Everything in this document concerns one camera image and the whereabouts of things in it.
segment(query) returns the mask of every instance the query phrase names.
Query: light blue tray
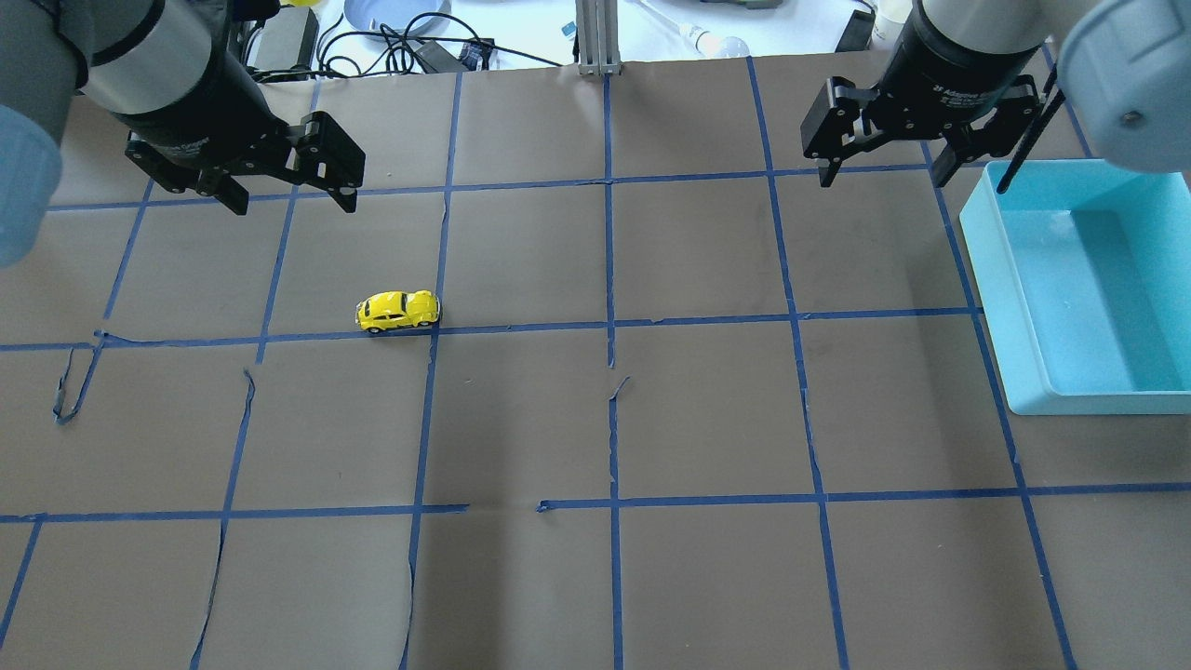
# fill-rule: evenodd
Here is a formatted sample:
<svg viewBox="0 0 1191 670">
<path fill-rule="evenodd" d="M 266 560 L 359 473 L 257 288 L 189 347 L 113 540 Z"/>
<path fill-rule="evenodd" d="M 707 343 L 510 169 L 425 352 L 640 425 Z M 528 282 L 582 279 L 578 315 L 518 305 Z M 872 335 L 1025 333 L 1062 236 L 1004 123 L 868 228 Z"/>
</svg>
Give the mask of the light blue tray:
<svg viewBox="0 0 1191 670">
<path fill-rule="evenodd" d="M 1191 414 L 1191 194 L 1179 174 L 989 163 L 960 213 L 1009 407 Z"/>
</svg>

